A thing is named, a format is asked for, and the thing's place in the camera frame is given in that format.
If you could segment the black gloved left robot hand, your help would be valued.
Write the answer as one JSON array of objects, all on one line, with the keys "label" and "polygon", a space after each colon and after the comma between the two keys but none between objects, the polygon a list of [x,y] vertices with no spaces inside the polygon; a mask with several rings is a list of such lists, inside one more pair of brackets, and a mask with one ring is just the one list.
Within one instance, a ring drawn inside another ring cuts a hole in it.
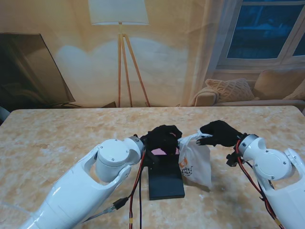
[{"label": "black gloved left robot hand", "polygon": [[175,125],[161,125],[148,131],[140,140],[149,151],[161,149],[167,155],[174,155],[181,137],[182,132]]}]

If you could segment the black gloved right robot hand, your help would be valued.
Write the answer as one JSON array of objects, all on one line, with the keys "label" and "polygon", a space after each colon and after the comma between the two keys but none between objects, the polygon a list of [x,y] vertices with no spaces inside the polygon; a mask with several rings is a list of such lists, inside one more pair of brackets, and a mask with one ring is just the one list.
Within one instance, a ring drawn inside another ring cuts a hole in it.
[{"label": "black gloved right robot hand", "polygon": [[196,141],[197,145],[222,145],[224,147],[233,147],[243,134],[222,120],[210,122],[200,128],[201,133],[211,135],[202,137]]}]

